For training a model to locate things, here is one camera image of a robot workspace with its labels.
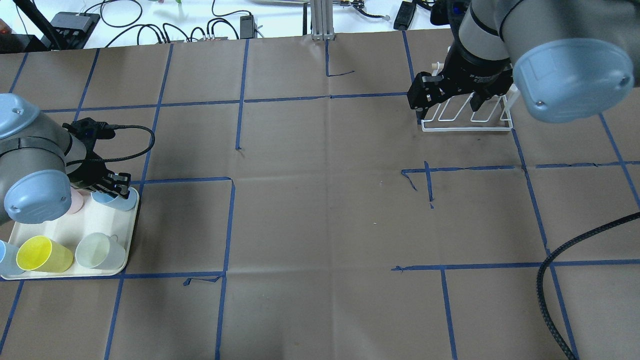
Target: light blue cup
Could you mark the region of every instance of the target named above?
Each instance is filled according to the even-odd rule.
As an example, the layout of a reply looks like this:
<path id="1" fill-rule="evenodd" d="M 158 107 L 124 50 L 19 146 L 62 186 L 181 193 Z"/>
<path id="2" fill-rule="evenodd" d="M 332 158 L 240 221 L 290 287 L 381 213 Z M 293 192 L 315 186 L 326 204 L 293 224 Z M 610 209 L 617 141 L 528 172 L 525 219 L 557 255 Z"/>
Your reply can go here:
<path id="1" fill-rule="evenodd" d="M 24 272 L 15 262 L 18 247 L 0 240 L 0 274 L 20 275 Z"/>
<path id="2" fill-rule="evenodd" d="M 129 211 L 133 209 L 138 201 L 138 192 L 134 188 L 129 188 L 129 198 L 123 199 L 121 197 L 112 198 L 105 193 L 94 192 L 91 193 L 91 198 L 99 204 L 109 206 L 116 210 Z"/>

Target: white tray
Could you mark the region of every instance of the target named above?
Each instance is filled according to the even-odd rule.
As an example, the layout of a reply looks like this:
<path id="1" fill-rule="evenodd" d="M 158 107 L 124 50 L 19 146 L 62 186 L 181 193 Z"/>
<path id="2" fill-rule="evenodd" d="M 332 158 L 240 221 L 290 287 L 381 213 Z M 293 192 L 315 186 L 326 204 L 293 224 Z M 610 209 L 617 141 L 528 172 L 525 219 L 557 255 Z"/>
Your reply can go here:
<path id="1" fill-rule="evenodd" d="M 25 241 L 36 236 L 44 235 L 60 245 L 76 253 L 76 247 L 80 240 L 92 233 L 104 233 L 107 235 L 117 235 L 118 243 L 126 250 L 125 261 L 122 266 L 115 270 L 96 270 L 83 268 L 76 263 L 62 273 L 25 271 L 20 275 L 2 275 L 6 280 L 17 279 L 45 279 L 57 277 L 79 277 L 79 276 L 110 276 L 121 272 L 129 259 L 129 248 L 131 247 L 131 237 L 133 227 L 136 223 L 140 196 L 135 207 L 129 211 L 120 211 L 95 202 L 89 193 L 81 192 L 84 198 L 84 206 L 75 214 L 65 215 L 53 221 L 46 221 L 42 224 L 20 224 L 15 223 L 9 243 L 20 247 Z"/>

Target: metal post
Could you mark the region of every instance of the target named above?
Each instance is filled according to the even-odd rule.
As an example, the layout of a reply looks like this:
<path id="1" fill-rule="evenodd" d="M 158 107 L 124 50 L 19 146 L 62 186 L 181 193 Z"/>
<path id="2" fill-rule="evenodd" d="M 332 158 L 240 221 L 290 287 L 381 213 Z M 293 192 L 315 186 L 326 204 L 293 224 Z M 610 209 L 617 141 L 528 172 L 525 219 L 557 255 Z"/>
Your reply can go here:
<path id="1" fill-rule="evenodd" d="M 314 40 L 333 40 L 333 1 L 310 0 Z"/>

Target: light blue joint cap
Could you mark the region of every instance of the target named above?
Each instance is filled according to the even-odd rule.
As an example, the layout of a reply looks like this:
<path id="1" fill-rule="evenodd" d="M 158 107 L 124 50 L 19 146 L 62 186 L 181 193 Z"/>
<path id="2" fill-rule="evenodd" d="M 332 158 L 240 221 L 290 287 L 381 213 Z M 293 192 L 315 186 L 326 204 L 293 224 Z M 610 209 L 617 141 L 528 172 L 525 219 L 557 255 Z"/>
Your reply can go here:
<path id="1" fill-rule="evenodd" d="M 15 94 L 0 94 L 0 139 L 8 138 L 29 126 L 40 108 Z"/>
<path id="2" fill-rule="evenodd" d="M 70 207 L 69 178 L 59 170 L 33 172 L 16 181 L 4 197 L 4 210 L 23 224 L 55 220 Z"/>
<path id="3" fill-rule="evenodd" d="M 571 38 L 527 51 L 514 66 L 513 81 L 534 118 L 569 122 L 622 101 L 634 86 L 634 66 L 610 42 Z"/>

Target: yellow cup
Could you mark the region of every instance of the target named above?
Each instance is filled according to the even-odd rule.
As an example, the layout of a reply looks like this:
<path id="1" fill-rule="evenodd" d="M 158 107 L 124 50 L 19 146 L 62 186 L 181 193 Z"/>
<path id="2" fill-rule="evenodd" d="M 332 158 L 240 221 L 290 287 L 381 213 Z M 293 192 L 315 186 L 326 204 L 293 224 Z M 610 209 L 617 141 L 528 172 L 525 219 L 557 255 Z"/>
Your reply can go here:
<path id="1" fill-rule="evenodd" d="M 22 244 L 16 262 L 25 271 L 64 272 L 74 262 L 74 255 L 59 243 L 38 235 Z"/>

